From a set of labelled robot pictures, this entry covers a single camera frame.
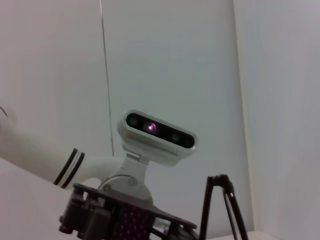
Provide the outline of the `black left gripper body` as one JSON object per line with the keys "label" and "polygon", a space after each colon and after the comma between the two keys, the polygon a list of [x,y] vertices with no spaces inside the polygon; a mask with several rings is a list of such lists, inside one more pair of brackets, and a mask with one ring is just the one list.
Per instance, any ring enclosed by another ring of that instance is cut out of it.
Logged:
{"label": "black left gripper body", "polygon": [[109,189],[97,190],[82,184],[74,189],[87,194],[84,208],[88,217],[84,224],[83,239],[93,210],[110,211],[105,240],[148,240],[155,235],[162,240],[196,240],[196,225],[164,212],[148,200]]}

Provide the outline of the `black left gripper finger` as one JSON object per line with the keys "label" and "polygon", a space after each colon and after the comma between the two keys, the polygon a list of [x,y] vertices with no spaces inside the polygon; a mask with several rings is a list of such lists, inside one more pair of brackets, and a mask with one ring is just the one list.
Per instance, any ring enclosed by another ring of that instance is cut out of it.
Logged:
{"label": "black left gripper finger", "polygon": [[60,232],[64,234],[72,234],[73,231],[77,231],[78,234],[83,234],[85,224],[83,212],[84,203],[84,192],[74,189],[63,215],[59,218],[60,226],[58,230]]}
{"label": "black left gripper finger", "polygon": [[110,218],[111,213],[109,210],[95,208],[86,227],[86,239],[104,240],[107,235]]}

